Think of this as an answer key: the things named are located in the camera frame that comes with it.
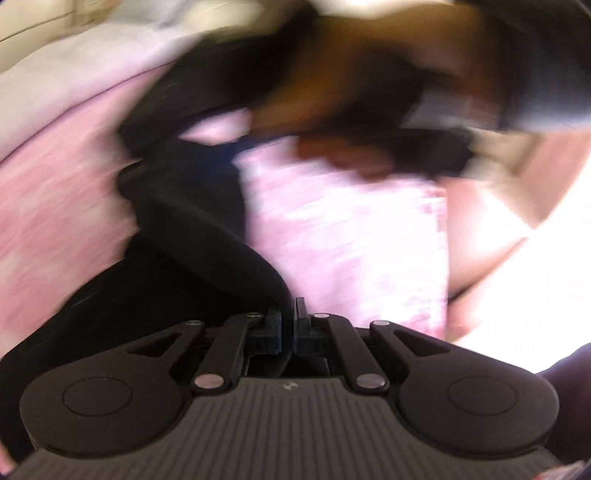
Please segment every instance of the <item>hand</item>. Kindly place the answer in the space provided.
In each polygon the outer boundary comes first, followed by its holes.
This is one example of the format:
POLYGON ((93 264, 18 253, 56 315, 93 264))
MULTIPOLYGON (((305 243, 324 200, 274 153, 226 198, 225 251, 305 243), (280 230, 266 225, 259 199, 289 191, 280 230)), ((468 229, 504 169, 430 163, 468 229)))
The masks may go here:
POLYGON ((366 179, 391 173, 394 164, 378 148, 314 133, 355 100, 358 61, 375 45, 446 78, 447 88, 471 99, 466 114, 474 121, 490 121, 502 108, 498 41, 477 8, 425 4, 376 20, 327 17, 319 19, 317 31, 302 46, 286 83, 254 112, 252 122, 254 134, 306 132, 298 142, 302 159, 326 157, 366 179))

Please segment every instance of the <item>logo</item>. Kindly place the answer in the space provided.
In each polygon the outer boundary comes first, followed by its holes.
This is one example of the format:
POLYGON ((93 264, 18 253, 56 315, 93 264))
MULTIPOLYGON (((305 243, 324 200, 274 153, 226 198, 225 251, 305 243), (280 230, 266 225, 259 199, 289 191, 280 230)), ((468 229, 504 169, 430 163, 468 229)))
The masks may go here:
POLYGON ((299 388, 300 384, 296 383, 294 381, 291 381, 291 382, 284 383, 282 385, 282 387, 283 387, 283 390, 287 390, 288 392, 291 392, 291 391, 295 390, 296 388, 299 388))

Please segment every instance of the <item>beige fabric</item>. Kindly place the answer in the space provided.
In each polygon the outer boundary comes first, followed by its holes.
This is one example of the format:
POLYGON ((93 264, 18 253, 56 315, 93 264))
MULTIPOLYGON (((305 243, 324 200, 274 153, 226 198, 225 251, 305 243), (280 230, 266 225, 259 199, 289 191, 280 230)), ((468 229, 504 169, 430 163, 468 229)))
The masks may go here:
POLYGON ((540 141, 539 135, 520 132, 499 133, 474 130, 476 141, 472 150, 478 156, 496 161, 512 173, 519 172, 532 150, 540 141))

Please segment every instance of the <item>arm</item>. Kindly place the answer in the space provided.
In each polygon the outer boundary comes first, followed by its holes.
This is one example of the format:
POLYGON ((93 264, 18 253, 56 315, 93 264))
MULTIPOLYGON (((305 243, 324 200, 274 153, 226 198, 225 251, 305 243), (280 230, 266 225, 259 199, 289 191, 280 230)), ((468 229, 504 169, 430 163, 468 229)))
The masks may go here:
POLYGON ((355 60, 371 44, 448 78, 489 127, 539 130, 591 120, 591 15, 578 0, 425 4, 377 20, 323 19, 254 130, 313 129, 350 101, 355 60))

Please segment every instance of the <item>circular pad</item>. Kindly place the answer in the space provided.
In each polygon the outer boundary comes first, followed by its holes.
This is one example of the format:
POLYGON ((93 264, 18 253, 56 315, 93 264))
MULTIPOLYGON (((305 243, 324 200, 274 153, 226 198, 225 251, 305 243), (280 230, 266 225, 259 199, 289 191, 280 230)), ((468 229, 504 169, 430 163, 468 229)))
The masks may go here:
POLYGON ((506 382, 490 377, 463 378, 453 383, 447 396, 452 403, 472 415, 500 415, 517 401, 515 389, 506 382))
POLYGON ((78 415, 104 417, 125 408, 131 396, 131 389, 125 382, 96 377, 70 385, 64 392, 64 403, 78 415))

